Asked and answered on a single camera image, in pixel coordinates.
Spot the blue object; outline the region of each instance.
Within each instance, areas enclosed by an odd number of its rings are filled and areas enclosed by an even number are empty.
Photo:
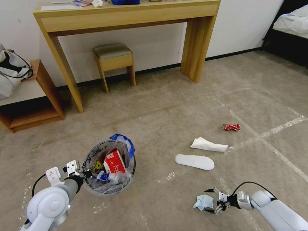
[[[126,136],[123,136],[121,134],[116,133],[116,134],[110,136],[109,139],[121,141],[121,142],[125,143],[126,145],[127,145],[127,143],[129,143],[130,146],[131,146],[131,148],[128,150],[129,158],[131,159],[133,157],[133,155],[135,153],[135,148],[134,148],[132,141],[129,138],[127,138]]]
[[[114,5],[137,5],[140,0],[111,0]]]
[[[104,171],[101,171],[96,179],[102,180],[102,181],[108,181],[109,180],[110,173],[105,174]]]

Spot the black cable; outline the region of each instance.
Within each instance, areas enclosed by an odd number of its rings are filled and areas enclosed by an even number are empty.
[[[246,183],[252,183],[252,184],[256,184],[258,186],[260,186],[261,188],[265,189],[266,191],[268,191],[275,199],[277,199],[277,197],[272,194],[268,189],[266,189],[265,187],[263,187],[262,185],[258,184],[258,183],[255,183],[255,182],[252,182],[252,181],[245,181],[243,183],[241,183],[239,186],[236,187],[236,189],[233,191],[233,193],[231,194],[231,196],[233,196],[235,194],[235,192],[243,185],[243,184],[246,184]]]
[[[64,171],[65,173],[67,172],[66,166],[63,168],[63,171]],[[40,177],[36,180],[36,182],[34,183],[34,185],[33,185],[33,187],[32,187],[32,197],[34,197],[34,190],[35,190],[36,184],[37,184],[37,183],[40,181],[40,179],[42,179],[44,176],[46,176],[46,173],[45,173],[44,175],[40,176]]]
[[[45,173],[44,175],[40,176],[40,177],[36,180],[36,182],[34,183],[34,185],[33,185],[33,187],[32,187],[32,197],[34,197],[34,189],[35,189],[36,184],[37,184],[37,183],[39,182],[39,180],[42,179],[44,176],[46,176],[46,173]]]

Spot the wooden stool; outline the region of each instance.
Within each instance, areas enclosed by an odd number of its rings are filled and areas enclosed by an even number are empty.
[[[136,85],[133,52],[127,46],[114,44],[97,47],[94,48],[94,56],[107,94],[109,91],[104,75],[105,71],[126,67],[132,85]]]

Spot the white bedsheet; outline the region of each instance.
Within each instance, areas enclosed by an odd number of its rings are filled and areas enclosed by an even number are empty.
[[[308,5],[281,15],[273,29],[308,39]]]

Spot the black baseboard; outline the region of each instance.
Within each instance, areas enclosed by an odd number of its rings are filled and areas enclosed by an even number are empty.
[[[260,49],[261,49],[261,47],[257,47],[257,48],[253,48],[253,49],[232,52],[232,53],[228,53],[228,54],[224,54],[224,55],[213,56],[213,57],[205,58],[205,61],[225,58],[225,57],[234,56],[234,55],[240,55],[240,54],[244,54],[244,53],[251,52],[251,51],[257,51],[257,50],[260,50]],[[161,67],[155,67],[155,68],[150,68],[150,69],[146,69],[146,70],[142,70],[142,71],[136,71],[135,75],[148,74],[148,73],[151,73],[151,72],[167,70],[167,69],[180,67],[180,66],[181,66],[181,63],[171,64],[171,65],[166,65],[166,66],[161,66]],[[120,75],[115,75],[115,76],[110,76],[110,77],[106,77],[107,83],[113,83],[113,82],[117,82],[117,81],[120,81],[120,80],[127,79],[127,74],[120,74]],[[83,86],[89,86],[89,85],[99,85],[101,83],[102,83],[101,79],[95,79],[95,80],[80,82],[80,83],[77,84],[77,86],[83,87]],[[68,89],[68,86],[66,86],[66,85],[57,87],[57,90],[59,90],[59,91],[60,90],[66,90],[66,89]]]

